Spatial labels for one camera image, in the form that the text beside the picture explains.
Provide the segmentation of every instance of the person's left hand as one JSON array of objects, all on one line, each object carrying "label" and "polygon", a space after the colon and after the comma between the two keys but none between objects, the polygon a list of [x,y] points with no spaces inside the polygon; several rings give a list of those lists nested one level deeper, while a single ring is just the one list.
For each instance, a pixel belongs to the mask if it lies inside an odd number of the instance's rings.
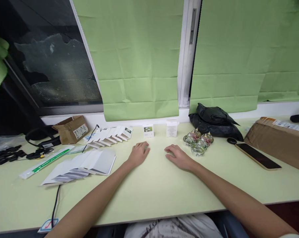
[{"label": "person's left hand", "polygon": [[133,146],[132,152],[127,159],[127,162],[131,163],[133,167],[139,166],[144,162],[146,156],[149,154],[150,148],[145,149],[149,144],[145,141],[137,143]]}]

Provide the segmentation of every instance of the black bag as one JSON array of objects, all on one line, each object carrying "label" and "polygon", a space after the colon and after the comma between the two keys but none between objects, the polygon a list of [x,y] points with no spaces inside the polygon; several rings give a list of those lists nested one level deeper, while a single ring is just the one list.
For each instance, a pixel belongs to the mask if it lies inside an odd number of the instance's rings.
[{"label": "black bag", "polygon": [[215,137],[232,137],[238,141],[243,141],[243,136],[238,128],[232,123],[210,124],[205,122],[198,114],[189,115],[190,122],[198,128],[201,134],[210,132]]},{"label": "black bag", "polygon": [[201,103],[198,103],[196,112],[205,122],[210,124],[233,123],[239,126],[239,124],[220,107],[205,107]]}]

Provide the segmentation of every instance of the brown cardboard package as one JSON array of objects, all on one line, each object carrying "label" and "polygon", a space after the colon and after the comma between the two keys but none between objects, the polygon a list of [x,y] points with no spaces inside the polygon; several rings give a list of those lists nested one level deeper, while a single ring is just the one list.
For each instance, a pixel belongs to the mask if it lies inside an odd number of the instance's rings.
[{"label": "brown cardboard package", "polygon": [[61,144],[75,144],[89,131],[83,116],[73,116],[52,126],[60,135]]},{"label": "brown cardboard package", "polygon": [[261,117],[244,142],[299,169],[299,125]]}]

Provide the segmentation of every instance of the smartphone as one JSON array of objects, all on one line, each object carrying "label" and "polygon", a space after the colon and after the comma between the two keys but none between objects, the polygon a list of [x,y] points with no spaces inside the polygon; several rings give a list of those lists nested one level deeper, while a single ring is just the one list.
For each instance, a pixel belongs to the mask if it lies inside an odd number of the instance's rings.
[{"label": "smartphone", "polygon": [[258,165],[260,165],[263,169],[266,170],[279,170],[282,167],[279,166],[274,161],[270,160],[268,157],[264,156],[257,150],[253,149],[251,146],[249,146],[246,143],[242,144],[235,144],[235,146],[241,150],[244,154],[246,154],[248,157],[250,157],[254,162],[256,162]]}]

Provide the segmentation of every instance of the cable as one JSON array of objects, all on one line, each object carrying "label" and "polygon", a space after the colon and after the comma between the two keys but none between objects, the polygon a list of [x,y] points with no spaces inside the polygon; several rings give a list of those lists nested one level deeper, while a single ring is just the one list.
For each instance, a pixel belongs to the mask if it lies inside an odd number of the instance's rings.
[{"label": "cable", "polygon": [[100,128],[99,125],[97,124],[96,127],[94,128],[94,130],[92,131],[92,133],[91,133],[91,135],[90,135],[90,137],[89,137],[89,140],[90,140],[92,134],[94,133],[94,131],[96,130],[97,127]]},{"label": "cable", "polygon": [[[96,127],[94,128],[94,130],[92,131],[92,133],[91,133],[91,135],[89,137],[89,140],[90,140],[92,134],[94,133],[94,131],[96,130],[97,127],[100,128],[99,125],[97,124]],[[53,209],[53,214],[51,216],[51,229],[54,228],[54,215],[55,215],[55,210],[56,210],[56,206],[57,206],[58,194],[59,194],[60,187],[61,187],[61,184],[58,186],[58,190],[57,190],[57,194],[56,194],[56,200],[55,200],[55,205],[54,205],[54,209]]]},{"label": "cable", "polygon": [[61,187],[61,184],[58,186],[56,201],[55,201],[55,205],[54,205],[54,209],[53,209],[53,215],[51,216],[51,229],[54,228],[54,215],[55,215],[55,209],[56,209],[56,206],[57,206],[58,194],[59,194],[60,187]]}]

